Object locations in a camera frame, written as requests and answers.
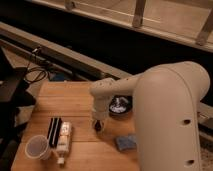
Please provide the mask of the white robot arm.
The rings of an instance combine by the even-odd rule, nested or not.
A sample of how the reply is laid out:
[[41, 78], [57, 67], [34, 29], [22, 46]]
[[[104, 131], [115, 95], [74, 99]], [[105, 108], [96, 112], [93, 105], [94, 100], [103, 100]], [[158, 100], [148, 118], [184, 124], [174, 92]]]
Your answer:
[[115, 95], [133, 98], [140, 171], [202, 171], [197, 109], [210, 87], [206, 69], [185, 61], [91, 84], [93, 128], [105, 128]]

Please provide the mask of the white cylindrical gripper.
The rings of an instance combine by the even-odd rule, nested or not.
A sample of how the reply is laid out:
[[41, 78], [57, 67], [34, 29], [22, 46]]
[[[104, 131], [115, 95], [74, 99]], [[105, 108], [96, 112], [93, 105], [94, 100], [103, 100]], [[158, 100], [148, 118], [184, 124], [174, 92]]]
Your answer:
[[101, 130], [104, 131], [106, 128], [107, 121], [105, 120], [109, 116], [109, 102], [107, 100], [95, 100], [93, 102], [92, 117], [92, 128], [95, 129], [97, 120], [101, 121]]

